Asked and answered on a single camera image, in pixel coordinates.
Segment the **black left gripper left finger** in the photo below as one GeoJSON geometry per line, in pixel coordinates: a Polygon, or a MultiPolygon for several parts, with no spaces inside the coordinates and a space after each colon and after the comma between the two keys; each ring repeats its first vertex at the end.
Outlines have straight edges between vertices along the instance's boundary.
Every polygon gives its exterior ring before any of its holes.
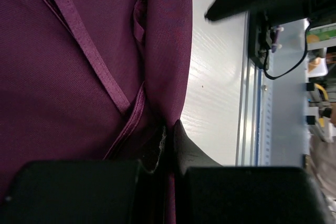
{"type": "Polygon", "coordinates": [[[34,161],[13,178],[1,223],[163,223],[166,129],[122,161],[34,161]]]}

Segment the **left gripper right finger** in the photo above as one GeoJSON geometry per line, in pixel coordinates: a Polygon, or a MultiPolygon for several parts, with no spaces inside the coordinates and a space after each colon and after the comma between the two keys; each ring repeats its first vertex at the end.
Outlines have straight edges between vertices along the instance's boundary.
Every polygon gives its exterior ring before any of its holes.
{"type": "Polygon", "coordinates": [[[222,166],[174,125],[177,223],[333,223],[326,198],[298,167],[222,166]]]}

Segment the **purple cloth napkin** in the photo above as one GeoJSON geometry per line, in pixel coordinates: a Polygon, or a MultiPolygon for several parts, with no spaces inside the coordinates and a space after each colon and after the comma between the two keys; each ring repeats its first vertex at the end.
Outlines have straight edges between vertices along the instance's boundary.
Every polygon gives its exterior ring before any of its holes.
{"type": "Polygon", "coordinates": [[[175,223],[192,15],[192,0],[1,0],[1,203],[29,162],[132,159],[164,127],[175,223]]]}

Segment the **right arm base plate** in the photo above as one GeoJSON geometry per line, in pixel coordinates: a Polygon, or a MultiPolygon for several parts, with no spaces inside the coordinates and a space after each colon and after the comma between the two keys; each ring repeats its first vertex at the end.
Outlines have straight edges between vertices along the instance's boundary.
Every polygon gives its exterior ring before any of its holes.
{"type": "Polygon", "coordinates": [[[248,24],[248,58],[259,69],[268,70],[272,47],[271,26],[265,13],[250,13],[248,24]]]}

